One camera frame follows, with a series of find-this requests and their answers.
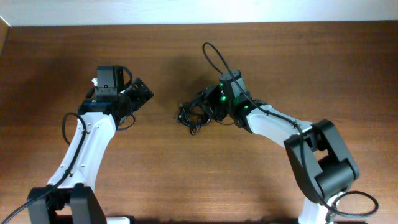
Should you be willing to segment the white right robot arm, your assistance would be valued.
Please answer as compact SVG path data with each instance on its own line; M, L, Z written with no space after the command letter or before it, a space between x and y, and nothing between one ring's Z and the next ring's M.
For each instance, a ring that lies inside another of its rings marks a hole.
M337 205L359 178L359 167L331 121L301 121L253 99L239 70L222 74L219 84L206 88L202 98L213 119L231 116L237 127L286 150L305 196L299 223L333 223L335 215L348 216Z

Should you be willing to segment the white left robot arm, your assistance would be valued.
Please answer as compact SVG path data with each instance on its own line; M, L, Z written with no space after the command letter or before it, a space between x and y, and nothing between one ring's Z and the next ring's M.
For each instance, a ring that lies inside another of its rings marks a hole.
M153 97L125 66L99 66L93 87L78 111L68 150L45 187L31 189L27 201L31 223L133 223L130 216L106 216L95 196L104 152L123 123Z

